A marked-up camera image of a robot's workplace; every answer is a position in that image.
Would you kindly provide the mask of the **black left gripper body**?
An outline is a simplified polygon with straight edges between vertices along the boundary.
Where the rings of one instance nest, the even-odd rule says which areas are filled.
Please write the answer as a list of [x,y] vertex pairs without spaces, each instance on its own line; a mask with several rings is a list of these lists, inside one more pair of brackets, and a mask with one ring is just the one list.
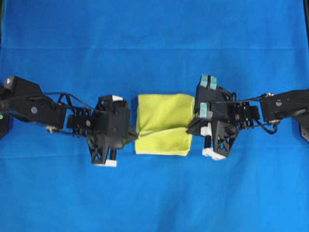
[[98,98],[92,113],[93,131],[87,135],[91,164],[116,167],[117,150],[128,139],[130,110],[122,97],[107,95]]

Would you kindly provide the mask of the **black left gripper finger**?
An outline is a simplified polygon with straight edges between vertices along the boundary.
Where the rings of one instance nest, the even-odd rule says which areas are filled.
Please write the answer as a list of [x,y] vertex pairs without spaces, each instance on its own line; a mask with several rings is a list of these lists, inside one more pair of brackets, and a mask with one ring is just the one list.
[[138,133],[135,131],[135,129],[133,128],[133,126],[128,123],[127,125],[127,139],[126,142],[127,143],[131,143],[135,140],[138,139]]

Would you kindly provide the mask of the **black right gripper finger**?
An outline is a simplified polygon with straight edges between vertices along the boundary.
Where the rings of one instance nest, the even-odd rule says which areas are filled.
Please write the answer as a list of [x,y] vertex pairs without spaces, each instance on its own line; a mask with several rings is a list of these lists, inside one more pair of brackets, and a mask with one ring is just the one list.
[[201,134],[201,128],[202,127],[207,127],[208,126],[208,122],[205,119],[201,119],[201,118],[194,118],[187,130],[186,133],[188,134],[192,134],[192,135],[200,135]]

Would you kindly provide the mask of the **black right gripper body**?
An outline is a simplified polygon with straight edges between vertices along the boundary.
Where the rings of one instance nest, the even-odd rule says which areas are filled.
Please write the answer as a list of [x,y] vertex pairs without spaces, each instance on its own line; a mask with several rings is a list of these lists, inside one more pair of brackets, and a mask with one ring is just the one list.
[[213,160],[223,160],[229,156],[232,145],[238,136],[236,126],[217,120],[208,122],[200,129],[201,136],[205,137],[202,155]]

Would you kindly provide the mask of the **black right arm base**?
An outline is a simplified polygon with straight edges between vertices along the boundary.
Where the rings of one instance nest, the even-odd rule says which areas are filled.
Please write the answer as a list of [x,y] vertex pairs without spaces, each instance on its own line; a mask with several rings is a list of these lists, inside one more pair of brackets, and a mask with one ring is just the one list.
[[309,142],[309,126],[304,121],[299,121],[299,131],[301,137],[306,141]]

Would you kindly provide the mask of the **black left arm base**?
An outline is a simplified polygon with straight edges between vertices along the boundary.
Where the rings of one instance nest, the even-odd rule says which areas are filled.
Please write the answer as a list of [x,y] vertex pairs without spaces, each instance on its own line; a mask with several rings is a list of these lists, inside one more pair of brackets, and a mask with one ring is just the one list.
[[0,114],[0,139],[2,139],[12,128],[14,120],[10,114]]

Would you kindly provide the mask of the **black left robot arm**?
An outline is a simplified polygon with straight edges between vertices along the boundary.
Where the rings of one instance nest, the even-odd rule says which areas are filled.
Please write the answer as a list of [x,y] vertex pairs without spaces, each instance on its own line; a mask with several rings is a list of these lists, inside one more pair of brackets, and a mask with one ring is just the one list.
[[34,82],[11,76],[0,86],[0,136],[9,132],[11,118],[43,126],[49,133],[85,137],[91,163],[115,167],[116,153],[138,138],[130,124],[127,101],[115,95],[101,96],[95,107],[74,106],[74,96],[60,92],[57,101]]

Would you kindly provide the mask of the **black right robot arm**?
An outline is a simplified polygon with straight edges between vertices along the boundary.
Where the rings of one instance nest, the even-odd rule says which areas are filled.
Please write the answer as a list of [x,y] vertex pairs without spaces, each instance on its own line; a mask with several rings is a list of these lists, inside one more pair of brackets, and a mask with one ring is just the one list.
[[299,123],[301,136],[309,139],[307,90],[267,93],[238,100],[235,92],[222,87],[215,90],[198,87],[194,118],[186,132],[205,138],[204,156],[222,160],[229,156],[240,130],[261,127],[268,134],[275,134],[278,124],[285,118],[295,119]]

